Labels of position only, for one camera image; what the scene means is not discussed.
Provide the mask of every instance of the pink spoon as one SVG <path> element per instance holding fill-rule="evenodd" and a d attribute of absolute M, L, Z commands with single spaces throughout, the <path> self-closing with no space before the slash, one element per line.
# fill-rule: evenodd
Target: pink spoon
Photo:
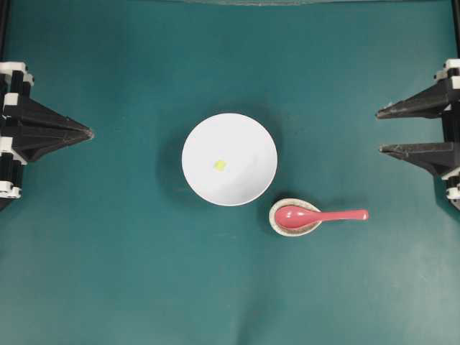
<path fill-rule="evenodd" d="M 298 206 L 284 206 L 275 213 L 275 221 L 285 229 L 299 229 L 318 221 L 342 221 L 354 219 L 366 221 L 369 219 L 367 210 L 316 212 Z"/>

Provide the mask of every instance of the yellow food piece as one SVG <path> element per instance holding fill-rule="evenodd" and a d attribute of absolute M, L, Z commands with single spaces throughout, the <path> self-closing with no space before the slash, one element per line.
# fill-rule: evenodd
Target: yellow food piece
<path fill-rule="evenodd" d="M 227 163 L 225 163 L 223 160 L 218 160 L 214 163 L 214 169 L 218 171 L 224 171 L 226 165 Z"/>

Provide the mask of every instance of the teal tablecloth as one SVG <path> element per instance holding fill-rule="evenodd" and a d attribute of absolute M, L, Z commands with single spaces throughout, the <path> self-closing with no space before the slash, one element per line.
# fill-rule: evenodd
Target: teal tablecloth
<path fill-rule="evenodd" d="M 449 1 L 14 0 L 6 57 L 96 138 L 27 167 L 0 213 L 0 343 L 460 344 L 459 215 L 377 150 L 442 140 L 441 123 L 374 118 L 455 52 Z M 236 208 L 180 168 L 187 133 L 225 111 L 279 151 Z M 285 196 L 371 219 L 284 238 L 267 214 Z"/>

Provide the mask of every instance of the black clamp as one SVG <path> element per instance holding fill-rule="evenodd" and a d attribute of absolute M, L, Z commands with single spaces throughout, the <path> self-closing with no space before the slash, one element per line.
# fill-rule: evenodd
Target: black clamp
<path fill-rule="evenodd" d="M 382 145 L 380 152 L 405 160 L 446 181 L 446 196 L 460 210 L 460 59 L 450 59 L 436 84 L 377 112 L 378 119 L 441 119 L 444 142 Z"/>
<path fill-rule="evenodd" d="M 28 162 L 93 138 L 88 127 L 32 100 L 34 81 L 24 63 L 0 63 L 0 210 L 21 197 Z"/>

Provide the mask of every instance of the green surface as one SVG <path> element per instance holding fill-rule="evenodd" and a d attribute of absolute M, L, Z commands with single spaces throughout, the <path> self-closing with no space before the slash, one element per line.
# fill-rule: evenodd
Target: green surface
<path fill-rule="evenodd" d="M 459 216 L 377 151 L 441 123 L 374 118 L 455 56 L 449 1 L 14 0 L 6 56 L 96 138 L 29 166 L 0 213 L 0 343 L 460 343 Z M 226 111 L 279 152 L 270 189 L 235 208 L 180 168 L 187 133 Z M 286 196 L 371 219 L 284 238 L 267 215 Z"/>

